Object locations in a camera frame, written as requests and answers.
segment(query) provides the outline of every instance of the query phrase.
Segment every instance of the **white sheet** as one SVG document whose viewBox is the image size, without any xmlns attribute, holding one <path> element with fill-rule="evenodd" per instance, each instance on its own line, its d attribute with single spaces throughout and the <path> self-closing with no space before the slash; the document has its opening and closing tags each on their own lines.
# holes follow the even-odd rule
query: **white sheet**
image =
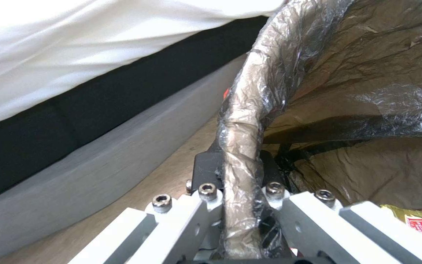
<svg viewBox="0 0 422 264">
<path fill-rule="evenodd" d="M 0 0 L 0 120 L 201 30 L 273 12 L 283 2 Z"/>
</svg>

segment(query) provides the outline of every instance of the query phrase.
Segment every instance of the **wrinkled plastic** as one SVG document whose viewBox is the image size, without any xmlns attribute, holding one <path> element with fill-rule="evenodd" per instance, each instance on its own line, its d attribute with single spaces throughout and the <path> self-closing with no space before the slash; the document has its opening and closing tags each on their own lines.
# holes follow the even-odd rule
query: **wrinkled plastic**
<svg viewBox="0 0 422 264">
<path fill-rule="evenodd" d="M 268 143 L 422 136 L 422 1 L 351 3 L 288 1 L 261 30 L 223 103 L 217 139 L 229 258 L 268 255 L 256 179 L 266 128 Z"/>
</svg>

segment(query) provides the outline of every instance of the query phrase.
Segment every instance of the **wrapped tube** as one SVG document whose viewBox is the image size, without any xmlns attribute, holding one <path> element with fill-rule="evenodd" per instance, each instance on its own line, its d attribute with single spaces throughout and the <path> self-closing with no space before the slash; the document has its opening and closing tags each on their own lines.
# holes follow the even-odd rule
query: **wrapped tube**
<svg viewBox="0 0 422 264">
<path fill-rule="evenodd" d="M 294 0 L 261 30 L 223 103 L 218 142 L 224 152 L 226 256 L 262 257 L 258 221 L 265 200 L 256 183 L 263 131 L 280 114 L 318 57 L 350 0 Z"/>
</svg>

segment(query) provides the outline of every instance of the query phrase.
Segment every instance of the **gray wooden panel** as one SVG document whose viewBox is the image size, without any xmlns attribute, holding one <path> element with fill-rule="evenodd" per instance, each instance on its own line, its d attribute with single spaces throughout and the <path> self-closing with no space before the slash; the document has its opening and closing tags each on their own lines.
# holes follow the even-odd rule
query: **gray wooden panel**
<svg viewBox="0 0 422 264">
<path fill-rule="evenodd" d="M 218 110 L 244 60 L 233 60 L 0 195 L 0 257 L 133 188 Z"/>
</svg>

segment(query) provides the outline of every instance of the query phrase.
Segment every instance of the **bolt head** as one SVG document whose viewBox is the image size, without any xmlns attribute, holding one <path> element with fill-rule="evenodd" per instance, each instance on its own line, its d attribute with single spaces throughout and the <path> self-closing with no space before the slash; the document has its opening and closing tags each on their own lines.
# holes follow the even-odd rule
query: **bolt head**
<svg viewBox="0 0 422 264">
<path fill-rule="evenodd" d="M 212 183 L 201 184 L 198 188 L 198 193 L 203 201 L 212 201 L 217 197 L 216 185 Z"/>
<path fill-rule="evenodd" d="M 172 208 L 172 198 L 169 194 L 159 194 L 152 199 L 155 212 L 166 213 Z"/>
<path fill-rule="evenodd" d="M 329 190 L 316 190 L 314 196 L 328 207 L 333 207 L 333 205 L 335 205 L 335 196 Z"/>
<path fill-rule="evenodd" d="M 279 182 L 268 182 L 266 184 L 266 196 L 269 199 L 283 199 L 284 198 L 284 186 L 283 184 L 280 184 Z"/>
<path fill-rule="evenodd" d="M 187 194 L 191 194 L 191 183 L 192 183 L 191 179 L 186 180 L 185 187 L 186 187 Z"/>
</svg>

